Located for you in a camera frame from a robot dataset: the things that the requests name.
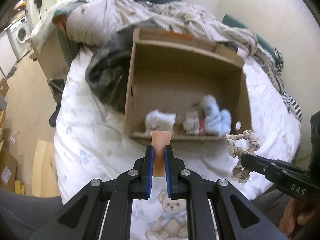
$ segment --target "peach-colored tube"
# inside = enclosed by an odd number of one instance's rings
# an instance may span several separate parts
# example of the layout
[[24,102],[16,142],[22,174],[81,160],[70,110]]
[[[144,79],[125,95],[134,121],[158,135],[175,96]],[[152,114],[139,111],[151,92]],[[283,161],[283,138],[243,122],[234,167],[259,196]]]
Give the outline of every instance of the peach-colored tube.
[[164,148],[170,144],[172,133],[152,131],[151,145],[153,146],[153,176],[165,177]]

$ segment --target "blue gripper pad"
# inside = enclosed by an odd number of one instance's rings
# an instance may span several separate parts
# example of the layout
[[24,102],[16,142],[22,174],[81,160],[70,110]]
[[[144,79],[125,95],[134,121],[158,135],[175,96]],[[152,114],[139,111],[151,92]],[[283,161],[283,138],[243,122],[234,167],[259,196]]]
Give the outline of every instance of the blue gripper pad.
[[150,149],[150,160],[149,160],[149,170],[148,170],[148,197],[151,196],[151,188],[152,188],[152,172],[153,172],[153,147]]
[[171,174],[170,174],[170,164],[169,164],[169,156],[167,153],[167,149],[164,149],[164,166],[165,166],[165,177],[167,180],[167,192],[168,197],[171,198],[172,194],[172,184],[171,184]]

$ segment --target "teddy bear print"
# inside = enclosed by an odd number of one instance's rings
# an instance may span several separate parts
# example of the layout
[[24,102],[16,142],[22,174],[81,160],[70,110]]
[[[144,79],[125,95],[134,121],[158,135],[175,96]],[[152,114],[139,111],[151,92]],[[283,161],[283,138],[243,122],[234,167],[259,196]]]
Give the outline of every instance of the teddy bear print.
[[187,210],[184,199],[171,200],[167,191],[159,194],[163,212],[158,220],[146,231],[147,240],[166,240],[170,237],[187,238]]

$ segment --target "white bed sheet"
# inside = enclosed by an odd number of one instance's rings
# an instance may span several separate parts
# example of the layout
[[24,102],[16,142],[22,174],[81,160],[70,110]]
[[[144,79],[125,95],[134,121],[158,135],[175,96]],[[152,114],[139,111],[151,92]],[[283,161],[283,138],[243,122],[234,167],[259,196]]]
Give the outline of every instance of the white bed sheet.
[[[87,47],[83,47],[73,60],[57,118],[54,145],[63,203],[91,179],[115,179],[120,173],[131,169],[134,161],[144,156],[147,145],[124,135],[123,115],[103,105],[90,91],[84,72],[92,55]],[[252,127],[261,142],[257,154],[290,162],[300,142],[300,123],[287,112],[281,96],[252,57],[247,59],[244,71]],[[245,146],[247,142],[239,140],[236,143],[237,146]],[[226,178],[249,199],[256,198],[271,186],[269,181],[255,172],[251,173],[245,184],[232,181],[231,171],[237,159],[228,154],[225,140],[172,142],[171,145],[174,155],[183,159],[187,168],[205,179],[216,181]],[[165,178],[153,178],[151,198],[133,202],[131,240],[159,239],[152,238],[154,233],[149,230],[165,213],[159,201],[159,194],[164,190]]]

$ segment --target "metal screw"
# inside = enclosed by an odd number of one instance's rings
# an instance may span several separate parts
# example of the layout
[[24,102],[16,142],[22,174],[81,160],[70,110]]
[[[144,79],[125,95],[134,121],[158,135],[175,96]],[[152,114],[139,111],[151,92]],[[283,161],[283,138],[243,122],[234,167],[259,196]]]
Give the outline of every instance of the metal screw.
[[226,179],[219,179],[219,185],[226,186],[226,185],[228,185],[228,181]]
[[91,186],[97,187],[100,185],[100,180],[99,179],[93,179],[90,181]]
[[182,171],[180,171],[181,175],[183,176],[189,176],[191,174],[191,171],[187,170],[187,169],[184,169]]
[[139,172],[137,170],[129,170],[128,173],[130,176],[136,176]]

